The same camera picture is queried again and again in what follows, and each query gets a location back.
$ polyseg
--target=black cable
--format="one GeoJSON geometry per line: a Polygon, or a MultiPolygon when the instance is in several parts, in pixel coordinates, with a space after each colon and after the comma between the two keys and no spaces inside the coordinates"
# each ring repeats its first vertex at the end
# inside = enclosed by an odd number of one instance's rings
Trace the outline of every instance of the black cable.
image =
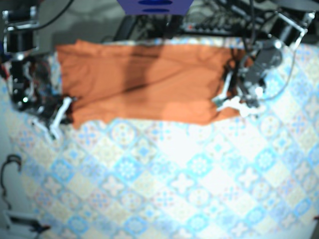
{"type": "MultiPolygon", "coordinates": [[[[255,36],[255,39],[253,39],[253,44],[256,42],[257,40],[257,37],[258,35],[262,32],[262,29],[264,28],[264,26],[269,22],[271,21],[279,12],[277,10],[268,10],[268,11],[265,11],[264,14],[268,14],[268,13],[273,13],[270,17],[266,18],[264,23],[262,25],[260,25],[259,27],[259,30],[258,30],[258,33],[256,34],[255,36]]],[[[295,64],[296,64],[296,54],[297,54],[297,51],[295,50],[294,51],[294,54],[293,54],[293,61],[292,61],[292,64],[291,64],[291,69],[290,69],[290,73],[289,73],[289,76],[287,78],[287,81],[286,83],[284,84],[284,86],[274,95],[274,96],[271,96],[271,97],[267,97],[267,98],[263,98],[263,99],[260,99],[259,101],[261,102],[266,102],[266,101],[271,101],[271,100],[274,100],[275,98],[277,98],[278,96],[280,96],[284,91],[285,89],[287,88],[290,80],[291,80],[291,77],[292,77],[292,74],[293,74],[293,71],[294,71],[294,67],[295,67],[295,64]]]]}
{"type": "Polygon", "coordinates": [[[256,37],[256,17],[255,17],[255,6],[254,6],[254,0],[249,0],[250,2],[250,17],[251,17],[251,22],[253,24],[252,26],[252,33],[251,33],[251,40],[250,43],[253,44],[253,39],[256,37]]]}
{"type": "MultiPolygon", "coordinates": [[[[262,27],[264,27],[265,24],[266,24],[267,22],[269,22],[269,21],[278,13],[278,11],[277,11],[277,10],[265,10],[265,11],[262,11],[262,12],[260,12],[260,13],[258,13],[258,14],[255,15],[255,18],[258,18],[258,17],[261,17],[261,16],[265,16],[265,15],[268,14],[268,13],[273,13],[274,15],[273,15],[272,17],[269,17],[269,18],[265,19],[264,23],[262,24],[262,27]]],[[[249,25],[252,23],[252,21],[253,21],[253,20],[252,20],[252,18],[251,18],[250,21],[246,22],[246,24],[245,24],[245,26],[244,26],[244,29],[243,29],[243,31],[242,31],[242,41],[243,41],[244,48],[245,48],[245,51],[246,51],[246,52],[250,52],[250,49],[248,49],[247,42],[246,42],[246,30],[247,30],[247,28],[249,27],[249,25]]]]}
{"type": "Polygon", "coordinates": [[[2,188],[2,199],[4,201],[4,203],[6,203],[7,207],[9,210],[12,209],[11,203],[6,199],[6,187],[3,183],[3,173],[4,173],[4,169],[8,164],[11,164],[12,162],[15,162],[18,165],[18,170],[21,170],[21,158],[18,155],[15,154],[10,154],[7,156],[6,158],[6,162],[4,162],[1,166],[1,171],[0,171],[0,186],[2,188]]]}
{"type": "Polygon", "coordinates": [[[57,21],[69,9],[69,7],[72,5],[73,2],[74,2],[74,0],[69,0],[68,4],[64,7],[64,9],[57,16],[55,16],[52,20],[48,21],[47,23],[45,23],[41,26],[29,28],[29,29],[19,29],[19,28],[15,27],[16,28],[15,31],[37,31],[37,30],[44,29],[47,26],[54,23],[55,21],[57,21]]]}

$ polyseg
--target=orange towel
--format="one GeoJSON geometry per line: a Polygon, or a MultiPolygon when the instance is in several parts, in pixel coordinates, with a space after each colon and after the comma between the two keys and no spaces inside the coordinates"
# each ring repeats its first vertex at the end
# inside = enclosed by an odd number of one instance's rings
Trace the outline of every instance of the orange towel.
{"type": "Polygon", "coordinates": [[[77,41],[57,47],[63,93],[78,97],[74,127],[116,117],[195,124],[238,116],[216,111],[230,49],[203,45],[118,46],[77,41]]]}

